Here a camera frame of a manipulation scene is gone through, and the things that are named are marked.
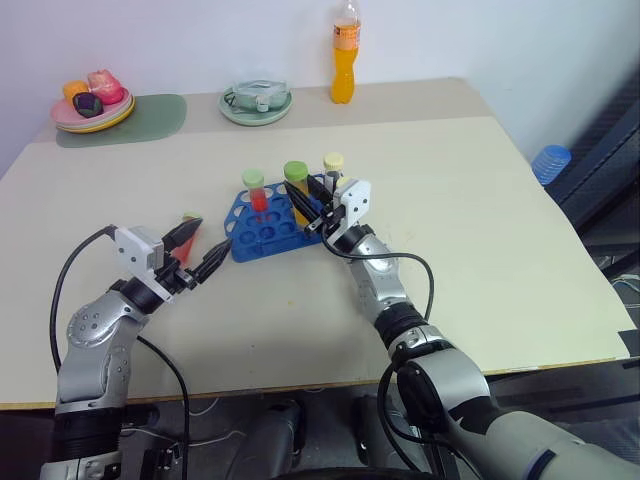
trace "bottle label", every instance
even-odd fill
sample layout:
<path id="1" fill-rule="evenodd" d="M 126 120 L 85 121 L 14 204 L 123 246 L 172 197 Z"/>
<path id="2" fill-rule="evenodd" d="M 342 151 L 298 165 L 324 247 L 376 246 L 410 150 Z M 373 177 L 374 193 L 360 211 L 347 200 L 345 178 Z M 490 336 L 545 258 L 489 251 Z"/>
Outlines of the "bottle label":
<path id="1" fill-rule="evenodd" d="M 355 50 L 360 46 L 360 24 L 334 25 L 333 48 L 339 50 Z"/>

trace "orange juice bottle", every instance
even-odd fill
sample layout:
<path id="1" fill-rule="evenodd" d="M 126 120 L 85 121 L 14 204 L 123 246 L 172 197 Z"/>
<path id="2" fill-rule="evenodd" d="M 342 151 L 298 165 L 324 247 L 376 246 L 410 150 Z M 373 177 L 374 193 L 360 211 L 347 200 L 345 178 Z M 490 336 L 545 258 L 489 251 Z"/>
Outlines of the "orange juice bottle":
<path id="1" fill-rule="evenodd" d="M 340 13 L 333 25 L 333 54 L 336 62 L 336 78 L 331 86 L 334 103 L 349 103 L 355 83 L 353 63 L 360 46 L 360 13 L 355 0 L 343 0 Z"/>

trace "bottle cap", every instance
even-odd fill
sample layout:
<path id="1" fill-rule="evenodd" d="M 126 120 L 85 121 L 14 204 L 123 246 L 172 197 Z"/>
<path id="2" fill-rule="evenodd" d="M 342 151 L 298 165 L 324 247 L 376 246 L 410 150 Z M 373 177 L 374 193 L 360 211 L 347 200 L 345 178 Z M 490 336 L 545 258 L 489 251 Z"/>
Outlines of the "bottle cap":
<path id="1" fill-rule="evenodd" d="M 344 166 L 344 157 L 337 152 L 327 153 L 322 160 L 325 170 L 340 171 Z"/>
<path id="2" fill-rule="evenodd" d="M 257 168 L 250 168 L 242 173 L 242 183 L 247 188 L 264 187 L 264 175 Z"/>
<path id="3" fill-rule="evenodd" d="M 571 152 L 560 145 L 547 145 L 543 150 L 544 154 L 550 158 L 569 162 L 571 160 Z"/>
<path id="4" fill-rule="evenodd" d="M 351 177 L 340 177 L 338 179 L 338 181 L 336 182 L 336 188 L 340 188 L 343 185 L 345 185 L 349 180 L 351 180 Z"/>
<path id="5" fill-rule="evenodd" d="M 301 182 L 307 179 L 309 175 L 309 169 L 307 164 L 294 160 L 293 162 L 287 162 L 284 164 L 284 177 L 290 182 Z"/>

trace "test tube with red liquid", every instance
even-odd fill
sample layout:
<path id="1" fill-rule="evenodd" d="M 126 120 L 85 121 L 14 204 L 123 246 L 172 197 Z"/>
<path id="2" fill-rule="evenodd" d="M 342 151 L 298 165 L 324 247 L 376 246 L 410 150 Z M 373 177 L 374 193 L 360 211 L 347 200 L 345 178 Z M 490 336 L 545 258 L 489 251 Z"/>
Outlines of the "test tube with red liquid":
<path id="1" fill-rule="evenodd" d="M 192 218 L 202 218 L 197 213 L 187 212 L 182 216 L 182 221 L 191 220 Z M 193 241 L 196 238 L 198 232 L 194 233 L 189 240 L 180 245 L 179 247 L 174 248 L 171 251 L 171 255 L 177 258 L 180 261 L 180 265 L 185 268 L 189 266 L 189 253 L 191 253 L 191 247 L 193 246 Z"/>
<path id="2" fill-rule="evenodd" d="M 249 190 L 249 201 L 254 212 L 265 212 L 269 208 L 267 194 L 264 191 L 264 175 L 256 168 L 245 170 L 242 183 Z"/>

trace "plastic bottle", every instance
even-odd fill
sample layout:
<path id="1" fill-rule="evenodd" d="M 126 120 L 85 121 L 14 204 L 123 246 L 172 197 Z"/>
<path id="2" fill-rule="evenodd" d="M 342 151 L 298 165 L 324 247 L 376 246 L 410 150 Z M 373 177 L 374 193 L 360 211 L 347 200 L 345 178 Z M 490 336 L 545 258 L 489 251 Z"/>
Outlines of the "plastic bottle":
<path id="1" fill-rule="evenodd" d="M 531 162 L 531 169 L 541 185 L 549 185 L 571 161 L 571 152 L 560 145 L 547 145 Z"/>
<path id="2" fill-rule="evenodd" d="M 360 47 L 360 13 L 355 0 L 342 0 L 340 11 L 333 25 L 333 55 L 336 77 L 331 86 L 334 103 L 349 103 L 353 97 L 355 82 L 353 63 Z"/>
<path id="3" fill-rule="evenodd" d="M 249 189 L 251 208 L 255 212 L 264 212 L 269 203 L 267 194 L 264 191 L 264 175 L 262 175 L 262 172 L 255 168 L 245 170 L 242 174 L 242 183 Z"/>
<path id="4" fill-rule="evenodd" d="M 331 193 L 336 189 L 336 182 L 342 177 L 344 157 L 340 153 L 327 153 L 322 159 L 324 165 L 324 188 Z"/>
<path id="5" fill-rule="evenodd" d="M 293 162 L 287 162 L 284 165 L 284 178 L 298 187 L 298 189 L 307 196 L 309 196 L 309 187 L 307 186 L 308 175 L 309 168 L 304 162 L 294 160 Z M 304 228 L 309 224 L 309 221 L 298 211 L 298 209 L 294 208 L 293 214 L 299 227 Z"/>

